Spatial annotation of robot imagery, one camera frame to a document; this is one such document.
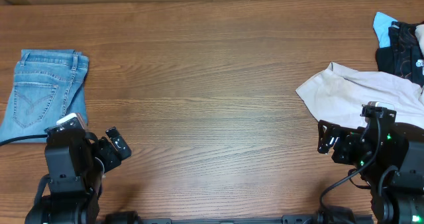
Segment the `light blue denim jeans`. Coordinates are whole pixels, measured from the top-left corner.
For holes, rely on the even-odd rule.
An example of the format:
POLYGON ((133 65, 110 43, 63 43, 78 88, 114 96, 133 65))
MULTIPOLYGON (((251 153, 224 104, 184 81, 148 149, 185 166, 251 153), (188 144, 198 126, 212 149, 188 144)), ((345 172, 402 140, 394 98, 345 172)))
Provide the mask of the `light blue denim jeans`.
POLYGON ((1 141, 43 135, 70 113, 79 113, 87 123, 84 81, 88 70, 89 58, 75 50, 22 50, 1 124, 1 141))

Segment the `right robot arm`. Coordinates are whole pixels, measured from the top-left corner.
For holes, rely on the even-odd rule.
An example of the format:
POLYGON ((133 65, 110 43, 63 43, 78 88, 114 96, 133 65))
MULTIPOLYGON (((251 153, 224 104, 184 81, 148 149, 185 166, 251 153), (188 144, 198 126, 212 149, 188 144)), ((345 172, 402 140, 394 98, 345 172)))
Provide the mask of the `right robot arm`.
POLYGON ((332 159, 350 165, 372 196, 371 208, 379 223, 423 222, 423 129, 389 119, 370 119, 356 129, 319 121, 321 154, 334 150, 332 159))

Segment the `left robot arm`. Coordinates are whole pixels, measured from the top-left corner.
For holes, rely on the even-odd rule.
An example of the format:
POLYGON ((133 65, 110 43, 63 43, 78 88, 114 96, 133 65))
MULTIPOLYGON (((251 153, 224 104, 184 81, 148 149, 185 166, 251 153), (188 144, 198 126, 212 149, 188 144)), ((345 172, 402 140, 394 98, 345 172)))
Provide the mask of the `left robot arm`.
POLYGON ((28 224, 95 223, 103 175, 131 157, 115 127, 97 136, 83 128, 48 130, 44 155, 48 174, 40 179, 28 224))

